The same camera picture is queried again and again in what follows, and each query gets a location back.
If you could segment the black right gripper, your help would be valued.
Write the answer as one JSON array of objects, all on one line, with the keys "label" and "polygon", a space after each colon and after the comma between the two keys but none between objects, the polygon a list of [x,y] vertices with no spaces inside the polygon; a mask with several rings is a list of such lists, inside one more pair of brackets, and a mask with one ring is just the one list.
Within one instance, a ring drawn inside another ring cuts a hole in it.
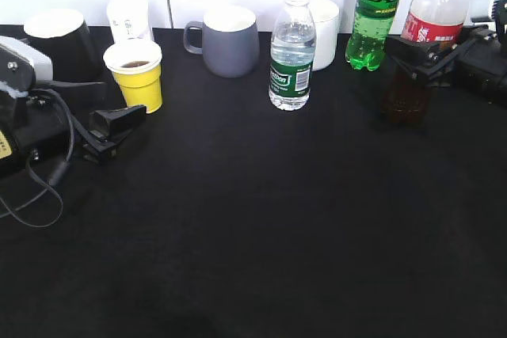
[{"label": "black right gripper", "polygon": [[388,36],[384,51],[412,66],[412,79],[429,85],[450,77],[451,84],[506,107],[506,33],[485,25],[466,26],[458,43],[443,50],[437,42],[414,42]]}]

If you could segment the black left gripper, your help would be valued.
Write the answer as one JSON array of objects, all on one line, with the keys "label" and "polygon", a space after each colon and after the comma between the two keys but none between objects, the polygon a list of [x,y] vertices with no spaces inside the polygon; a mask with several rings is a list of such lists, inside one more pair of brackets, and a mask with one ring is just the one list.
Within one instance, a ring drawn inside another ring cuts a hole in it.
[{"label": "black left gripper", "polygon": [[114,159],[147,117],[144,104],[124,106],[120,91],[106,82],[35,84],[25,97],[1,91],[1,174],[11,176],[37,157],[61,154],[63,162],[69,161],[76,144],[74,112],[90,112],[81,140],[83,157],[99,165]]}]

